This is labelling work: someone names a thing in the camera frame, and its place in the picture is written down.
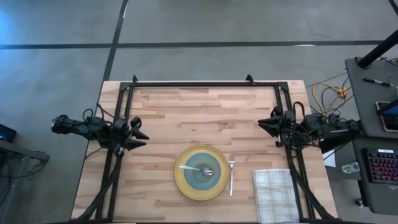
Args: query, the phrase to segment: rgb keyboard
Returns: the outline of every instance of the rgb keyboard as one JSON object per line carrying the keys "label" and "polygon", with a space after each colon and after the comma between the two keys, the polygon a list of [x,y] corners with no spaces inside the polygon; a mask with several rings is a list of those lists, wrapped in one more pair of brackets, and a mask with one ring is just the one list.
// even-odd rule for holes
{"label": "rgb keyboard", "polygon": [[368,149],[367,155],[372,182],[398,184],[398,151]]}

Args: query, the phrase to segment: pen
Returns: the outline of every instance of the pen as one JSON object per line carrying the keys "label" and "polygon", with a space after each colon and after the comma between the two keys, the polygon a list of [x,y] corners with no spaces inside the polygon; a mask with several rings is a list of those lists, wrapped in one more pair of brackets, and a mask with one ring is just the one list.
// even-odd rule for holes
{"label": "pen", "polygon": [[379,80],[374,80],[372,78],[363,77],[362,79],[364,81],[366,81],[366,82],[369,82],[369,83],[377,83],[377,84],[384,85],[384,86],[394,86],[393,84],[385,83],[385,82],[382,82],[382,81],[379,81]]}

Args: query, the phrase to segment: cloth towel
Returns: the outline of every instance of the cloth towel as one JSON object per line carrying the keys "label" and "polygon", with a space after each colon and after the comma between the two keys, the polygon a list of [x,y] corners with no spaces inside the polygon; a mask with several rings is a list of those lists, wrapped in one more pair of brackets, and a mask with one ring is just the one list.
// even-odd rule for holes
{"label": "cloth towel", "polygon": [[288,169],[255,170],[253,180],[259,223],[300,222]]}

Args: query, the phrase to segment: wooden table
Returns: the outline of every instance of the wooden table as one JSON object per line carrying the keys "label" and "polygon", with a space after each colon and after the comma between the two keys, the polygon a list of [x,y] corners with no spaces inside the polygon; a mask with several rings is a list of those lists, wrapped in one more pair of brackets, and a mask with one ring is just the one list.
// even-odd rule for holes
{"label": "wooden table", "polygon": [[[292,102],[301,101],[310,113],[304,82],[288,83]],[[99,103],[110,113],[116,106],[119,84],[104,82],[101,91]],[[150,140],[123,157],[114,221],[257,222],[253,170],[287,169],[285,149],[275,147],[275,139],[257,126],[257,120],[268,118],[274,106],[271,87],[135,88],[130,118],[141,117],[141,131]],[[227,158],[235,155],[232,197],[228,186],[206,202],[193,201],[178,190],[173,175],[175,161],[195,144],[214,146]],[[90,142],[88,153],[97,148],[97,142]],[[98,193],[105,157],[104,150],[85,161],[72,218],[82,214]],[[311,190],[337,217],[320,150],[308,147],[303,157]]]}

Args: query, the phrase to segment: silver fork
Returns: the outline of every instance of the silver fork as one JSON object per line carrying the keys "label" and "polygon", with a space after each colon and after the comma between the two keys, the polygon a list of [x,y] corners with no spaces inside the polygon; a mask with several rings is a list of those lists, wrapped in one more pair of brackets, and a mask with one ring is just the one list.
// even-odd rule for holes
{"label": "silver fork", "polygon": [[230,173],[230,175],[229,175],[229,179],[231,180],[231,185],[229,186],[229,196],[232,196],[232,188],[233,188],[233,173],[232,173],[232,170],[233,170],[233,167],[234,167],[234,165],[235,165],[235,160],[234,160],[234,155],[233,154],[231,154],[230,156],[229,156],[229,165],[231,166],[231,173]]}

